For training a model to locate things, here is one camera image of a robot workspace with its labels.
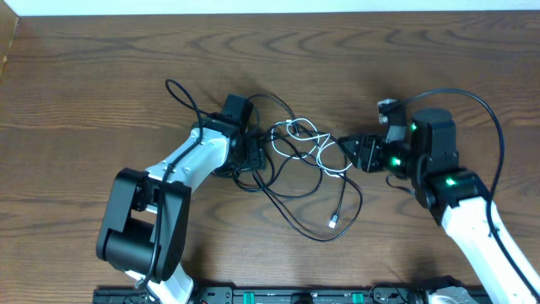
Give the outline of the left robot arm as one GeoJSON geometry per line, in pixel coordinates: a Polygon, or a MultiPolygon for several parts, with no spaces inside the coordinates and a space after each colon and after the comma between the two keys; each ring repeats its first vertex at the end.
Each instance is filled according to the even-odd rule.
{"type": "Polygon", "coordinates": [[[248,133],[254,105],[228,95],[222,111],[199,117],[189,138],[144,171],[115,177],[96,242],[96,255],[135,279],[132,289],[94,291],[95,303],[187,303],[194,280],[181,266],[192,193],[211,174],[262,167],[248,133]]]}

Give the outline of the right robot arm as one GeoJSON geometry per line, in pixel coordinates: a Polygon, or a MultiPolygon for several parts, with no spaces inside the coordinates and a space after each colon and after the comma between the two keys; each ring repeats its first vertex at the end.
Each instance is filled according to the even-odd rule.
{"type": "Polygon", "coordinates": [[[534,303],[539,276],[506,230],[481,178],[459,165],[450,112],[428,108],[406,116],[399,106],[381,120],[386,134],[341,137],[354,167],[410,179],[413,194],[461,249],[494,303],[534,303]]]}

